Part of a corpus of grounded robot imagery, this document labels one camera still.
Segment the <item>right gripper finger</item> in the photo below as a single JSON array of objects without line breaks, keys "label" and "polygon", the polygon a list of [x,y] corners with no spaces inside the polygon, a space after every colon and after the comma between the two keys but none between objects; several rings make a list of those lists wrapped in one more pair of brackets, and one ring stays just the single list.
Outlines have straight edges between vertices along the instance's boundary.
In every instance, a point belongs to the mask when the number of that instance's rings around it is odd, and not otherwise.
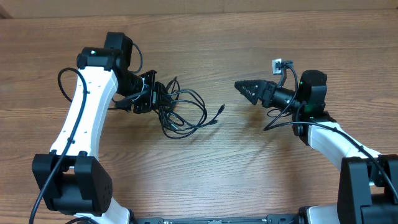
[{"label": "right gripper finger", "polygon": [[260,90],[267,85],[265,80],[241,80],[234,83],[237,90]]},{"label": "right gripper finger", "polygon": [[256,105],[259,100],[262,100],[264,89],[258,87],[244,87],[239,86],[236,89],[242,94],[250,103]]}]

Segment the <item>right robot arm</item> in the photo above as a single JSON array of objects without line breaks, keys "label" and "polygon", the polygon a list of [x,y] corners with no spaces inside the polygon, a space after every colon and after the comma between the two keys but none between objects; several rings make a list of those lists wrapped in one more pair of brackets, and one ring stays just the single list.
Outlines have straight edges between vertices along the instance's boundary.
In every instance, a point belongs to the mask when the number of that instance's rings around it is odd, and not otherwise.
[{"label": "right robot arm", "polygon": [[383,155],[347,134],[325,111],[327,75],[302,73],[296,90],[267,80],[237,81],[235,88],[252,104],[287,110],[289,126],[306,145],[323,154],[340,172],[338,199],[313,205],[279,223],[397,223],[397,155]]}]

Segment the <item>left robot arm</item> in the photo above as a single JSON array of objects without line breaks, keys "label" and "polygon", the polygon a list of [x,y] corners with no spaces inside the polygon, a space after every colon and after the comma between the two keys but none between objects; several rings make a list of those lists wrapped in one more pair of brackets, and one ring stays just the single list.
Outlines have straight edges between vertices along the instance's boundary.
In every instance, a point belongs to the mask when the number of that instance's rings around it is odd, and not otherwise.
[{"label": "left robot arm", "polygon": [[38,202],[49,210],[90,223],[134,223],[130,209],[113,198],[113,183],[98,160],[104,120],[115,94],[116,108],[137,114],[170,107],[172,99],[155,71],[130,71],[134,42],[122,32],[108,32],[102,48],[84,48],[63,128],[46,154],[36,154],[32,172]]}]

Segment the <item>cardboard wall panel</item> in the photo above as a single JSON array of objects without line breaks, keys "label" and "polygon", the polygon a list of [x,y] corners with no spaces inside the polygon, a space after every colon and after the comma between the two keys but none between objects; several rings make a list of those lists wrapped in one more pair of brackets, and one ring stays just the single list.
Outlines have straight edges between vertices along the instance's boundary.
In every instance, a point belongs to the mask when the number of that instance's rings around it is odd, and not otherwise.
[{"label": "cardboard wall panel", "polygon": [[396,9],[397,0],[1,0],[2,19]]}]

